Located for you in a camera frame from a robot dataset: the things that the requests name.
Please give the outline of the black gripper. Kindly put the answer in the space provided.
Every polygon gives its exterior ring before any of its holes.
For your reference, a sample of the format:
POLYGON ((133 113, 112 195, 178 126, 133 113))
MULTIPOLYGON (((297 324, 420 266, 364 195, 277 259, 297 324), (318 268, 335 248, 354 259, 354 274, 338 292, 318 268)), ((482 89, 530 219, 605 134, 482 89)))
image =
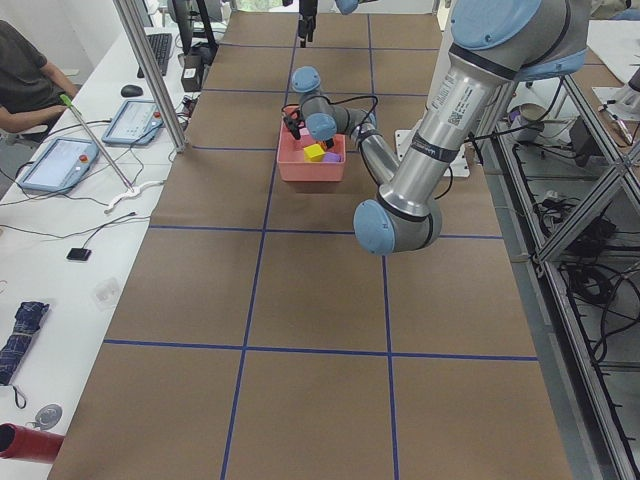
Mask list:
POLYGON ((318 11, 318 0, 299 0, 298 38, 301 48, 305 48, 314 39, 315 16, 318 11))

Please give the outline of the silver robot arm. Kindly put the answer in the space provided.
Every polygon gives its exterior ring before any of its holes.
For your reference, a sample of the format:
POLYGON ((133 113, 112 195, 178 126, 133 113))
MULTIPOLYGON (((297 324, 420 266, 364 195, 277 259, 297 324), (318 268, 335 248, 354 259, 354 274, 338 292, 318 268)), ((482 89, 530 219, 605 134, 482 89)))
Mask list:
POLYGON ((508 82, 560 77, 584 64, 588 1, 459 1, 451 13, 450 66, 403 157, 369 113, 332 103, 311 66, 292 75, 300 114, 319 141, 350 137, 378 185, 355 210, 353 227, 375 255, 414 251, 441 231, 438 182, 474 130, 496 89, 508 82))
MULTIPOLYGON (((364 3, 370 3, 370 0, 337 0, 335 2, 339 12, 343 15, 353 13, 360 4, 364 3)), ((305 48, 314 39, 318 5, 318 0, 300 0, 298 2, 297 36, 301 48, 305 48)))

